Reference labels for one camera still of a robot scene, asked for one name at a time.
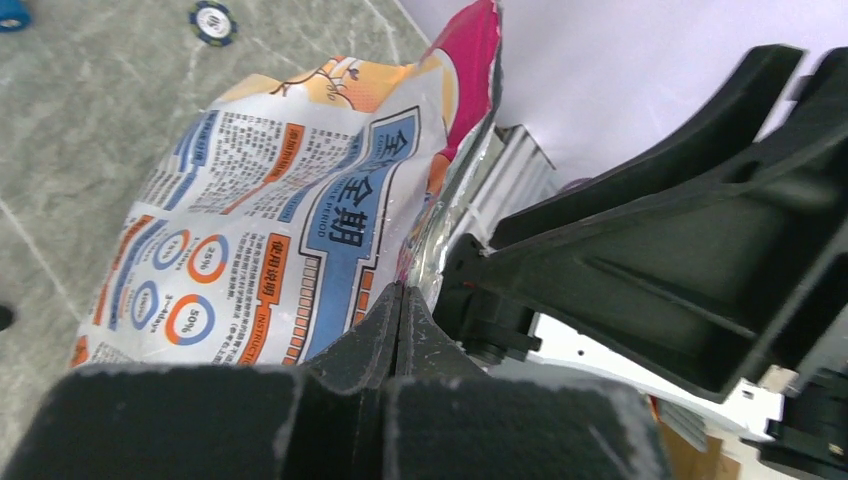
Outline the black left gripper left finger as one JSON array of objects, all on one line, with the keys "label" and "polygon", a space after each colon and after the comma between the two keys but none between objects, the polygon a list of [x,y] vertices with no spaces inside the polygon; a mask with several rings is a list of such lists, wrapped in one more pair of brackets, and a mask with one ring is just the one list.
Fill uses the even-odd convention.
[{"label": "black left gripper left finger", "polygon": [[46,394],[5,479],[380,479],[403,289],[299,366],[91,364]]}]

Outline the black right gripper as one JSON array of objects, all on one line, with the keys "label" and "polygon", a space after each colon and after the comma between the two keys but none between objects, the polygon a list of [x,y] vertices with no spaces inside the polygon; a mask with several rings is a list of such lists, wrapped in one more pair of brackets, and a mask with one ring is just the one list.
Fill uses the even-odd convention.
[{"label": "black right gripper", "polygon": [[436,323],[480,359],[540,347],[547,314],[709,400],[793,371],[762,463],[847,475],[847,51],[827,52],[776,130],[802,59],[747,52],[693,117],[626,163],[451,249]]}]

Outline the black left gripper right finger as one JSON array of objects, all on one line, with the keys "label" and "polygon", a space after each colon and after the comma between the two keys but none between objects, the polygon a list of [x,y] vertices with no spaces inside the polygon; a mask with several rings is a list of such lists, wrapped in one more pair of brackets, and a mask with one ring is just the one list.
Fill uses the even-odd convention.
[{"label": "black left gripper right finger", "polygon": [[493,377],[435,324],[419,289],[400,302],[384,389],[388,479],[669,479],[634,388],[599,377]]}]

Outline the pink pet food bag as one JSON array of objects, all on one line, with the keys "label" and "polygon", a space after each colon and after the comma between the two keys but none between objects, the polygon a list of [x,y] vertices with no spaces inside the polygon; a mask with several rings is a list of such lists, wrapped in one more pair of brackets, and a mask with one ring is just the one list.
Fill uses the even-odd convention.
[{"label": "pink pet food bag", "polygon": [[133,202],[70,363],[302,363],[402,277],[451,164],[490,118],[501,45],[474,1],[422,58],[254,74]]}]

